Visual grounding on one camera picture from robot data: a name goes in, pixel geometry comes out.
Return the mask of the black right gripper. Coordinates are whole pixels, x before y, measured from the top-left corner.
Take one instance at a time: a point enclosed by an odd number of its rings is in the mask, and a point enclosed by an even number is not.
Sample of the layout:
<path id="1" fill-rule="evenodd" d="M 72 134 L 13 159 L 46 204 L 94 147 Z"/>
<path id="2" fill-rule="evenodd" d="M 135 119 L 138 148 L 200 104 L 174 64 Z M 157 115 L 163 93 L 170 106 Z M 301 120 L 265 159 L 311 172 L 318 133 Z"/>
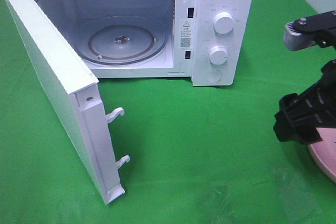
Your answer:
<path id="1" fill-rule="evenodd" d="M 302 94 L 288 94 L 279 100 L 273 126 L 279 141 L 313 144 L 322 141 L 318 128 L 335 128 L 335 60 L 321 71 L 321 79 Z"/>

